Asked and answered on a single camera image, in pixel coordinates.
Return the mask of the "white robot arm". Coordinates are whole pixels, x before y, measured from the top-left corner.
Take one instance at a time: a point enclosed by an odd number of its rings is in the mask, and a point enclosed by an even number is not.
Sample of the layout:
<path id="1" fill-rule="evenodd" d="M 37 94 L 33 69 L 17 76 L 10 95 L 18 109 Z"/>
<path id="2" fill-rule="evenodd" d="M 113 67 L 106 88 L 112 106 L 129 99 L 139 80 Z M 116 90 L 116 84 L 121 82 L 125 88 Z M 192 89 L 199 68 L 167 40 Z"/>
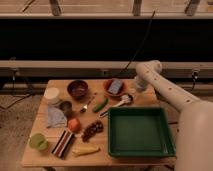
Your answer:
<path id="1" fill-rule="evenodd" d="M 150 84 L 180 112 L 175 171 L 213 171 L 213 102 L 202 100 L 160 75 L 158 60 L 135 67 L 135 86 Z"/>

